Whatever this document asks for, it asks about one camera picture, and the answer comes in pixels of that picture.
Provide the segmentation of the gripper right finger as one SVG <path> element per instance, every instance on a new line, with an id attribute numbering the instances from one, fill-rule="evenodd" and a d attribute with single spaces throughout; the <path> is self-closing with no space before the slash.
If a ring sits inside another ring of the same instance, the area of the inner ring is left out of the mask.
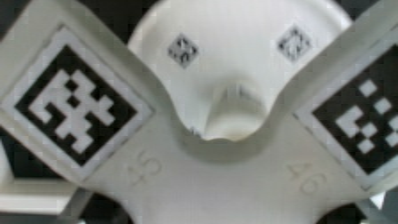
<path id="1" fill-rule="evenodd" d="M 358 224 L 398 224 L 398 191 L 387 191 L 355 203 L 363 215 Z"/>

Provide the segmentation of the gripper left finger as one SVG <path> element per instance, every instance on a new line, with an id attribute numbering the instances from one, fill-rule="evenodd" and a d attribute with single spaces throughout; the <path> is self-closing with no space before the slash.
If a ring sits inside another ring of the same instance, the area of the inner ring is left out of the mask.
<path id="1" fill-rule="evenodd" d="M 79 216 L 90 202 L 93 192 L 83 188 L 77 188 L 69 202 L 65 204 L 60 215 L 56 216 L 51 224 L 79 224 Z"/>

